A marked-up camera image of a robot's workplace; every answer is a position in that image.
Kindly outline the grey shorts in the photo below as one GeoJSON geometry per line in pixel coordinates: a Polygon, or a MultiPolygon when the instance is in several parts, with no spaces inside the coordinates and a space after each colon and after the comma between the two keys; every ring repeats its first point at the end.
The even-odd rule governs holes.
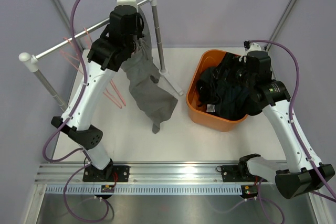
{"type": "Polygon", "coordinates": [[[135,52],[121,65],[121,69],[130,81],[130,94],[138,108],[152,121],[152,132],[156,134],[161,129],[161,123],[171,118],[177,98],[157,85],[160,73],[153,63],[148,22],[141,9],[139,13],[144,22],[144,37],[136,41],[135,52]]]}

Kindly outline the black shorts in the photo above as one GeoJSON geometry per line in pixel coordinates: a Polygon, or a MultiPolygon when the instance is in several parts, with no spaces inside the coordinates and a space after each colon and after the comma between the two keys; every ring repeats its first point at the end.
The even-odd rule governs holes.
{"type": "Polygon", "coordinates": [[[205,105],[206,112],[218,113],[224,97],[223,83],[218,78],[217,67],[205,69],[196,83],[199,106],[205,105]]]}

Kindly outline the pink hanger of navy shorts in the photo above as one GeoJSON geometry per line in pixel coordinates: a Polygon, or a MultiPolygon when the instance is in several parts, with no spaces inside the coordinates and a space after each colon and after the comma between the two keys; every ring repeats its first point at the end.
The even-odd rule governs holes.
{"type": "MultiPolygon", "coordinates": [[[[88,32],[88,30],[84,27],[85,30],[85,37],[84,37],[84,41],[86,42],[88,48],[90,49],[93,43],[93,40],[91,38],[90,33],[88,32]]],[[[109,91],[108,88],[105,89],[105,91],[103,92],[103,94],[110,100],[112,101],[117,107],[119,107],[120,109],[122,109],[123,107],[126,107],[126,102],[125,99],[123,98],[123,96],[121,95],[120,91],[118,90],[117,86],[115,85],[115,83],[113,82],[113,80],[110,80],[110,85],[112,87],[112,89],[114,90],[115,95],[109,91]]]]}

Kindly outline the dark navy shorts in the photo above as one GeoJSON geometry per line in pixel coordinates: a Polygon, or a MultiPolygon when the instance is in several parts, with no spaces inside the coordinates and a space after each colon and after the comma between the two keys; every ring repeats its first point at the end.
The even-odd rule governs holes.
{"type": "Polygon", "coordinates": [[[230,121],[242,119],[245,115],[258,115],[262,112],[257,104],[251,99],[250,92],[247,88],[232,85],[225,80],[228,72],[225,71],[222,76],[218,75],[219,80],[223,83],[224,99],[221,109],[218,113],[210,113],[220,118],[230,121]]]}

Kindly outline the pink hanger of black shorts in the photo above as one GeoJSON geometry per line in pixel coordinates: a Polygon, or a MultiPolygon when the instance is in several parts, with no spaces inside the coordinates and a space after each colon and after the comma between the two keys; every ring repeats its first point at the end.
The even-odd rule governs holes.
{"type": "MultiPolygon", "coordinates": [[[[63,40],[68,42],[70,44],[70,46],[75,49],[73,43],[66,37],[63,37],[63,40]]],[[[79,61],[79,57],[78,57],[78,54],[76,53],[75,56],[73,56],[71,53],[69,52],[66,52],[62,49],[59,50],[60,54],[63,56],[64,59],[66,59],[77,71],[79,71],[79,67],[75,65],[74,61],[75,62],[80,62],[79,61]]]]}

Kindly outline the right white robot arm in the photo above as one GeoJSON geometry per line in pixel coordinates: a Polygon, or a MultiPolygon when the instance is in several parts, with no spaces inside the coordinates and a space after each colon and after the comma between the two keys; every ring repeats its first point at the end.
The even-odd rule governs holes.
{"type": "Polygon", "coordinates": [[[289,95],[281,81],[272,79],[271,58],[265,51],[253,50],[244,56],[226,53],[223,66],[226,81],[247,87],[255,106],[271,123],[287,163],[269,161],[259,154],[240,158],[240,170],[276,185],[286,199],[310,193],[323,187],[334,175],[331,164],[325,164],[310,146],[293,113],[289,95]]]}

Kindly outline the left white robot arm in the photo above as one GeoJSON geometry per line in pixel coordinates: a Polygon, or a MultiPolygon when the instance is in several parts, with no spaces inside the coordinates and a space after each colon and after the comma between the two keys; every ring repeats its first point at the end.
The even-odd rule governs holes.
{"type": "Polygon", "coordinates": [[[113,161],[101,144],[103,132],[91,124],[92,117],[105,88],[135,52],[143,29],[144,21],[136,7],[117,6],[88,52],[87,77],[82,81],[85,90],[78,89],[67,111],[51,121],[86,151],[91,161],[89,173],[100,181],[112,178],[113,161]]]}

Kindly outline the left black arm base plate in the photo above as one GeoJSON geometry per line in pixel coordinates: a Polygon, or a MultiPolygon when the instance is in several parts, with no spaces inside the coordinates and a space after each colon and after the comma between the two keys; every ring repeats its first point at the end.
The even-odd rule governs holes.
{"type": "Polygon", "coordinates": [[[85,168],[82,181],[83,182],[100,182],[100,183],[114,183],[128,182],[130,167],[127,165],[113,165],[104,170],[99,170],[94,166],[85,168]]]}

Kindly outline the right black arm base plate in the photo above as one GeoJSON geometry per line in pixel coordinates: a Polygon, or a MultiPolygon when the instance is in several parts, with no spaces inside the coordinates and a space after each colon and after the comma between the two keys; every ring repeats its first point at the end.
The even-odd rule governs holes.
{"type": "Polygon", "coordinates": [[[250,181],[246,170],[241,165],[222,165],[220,172],[223,182],[248,182],[250,181]]]}

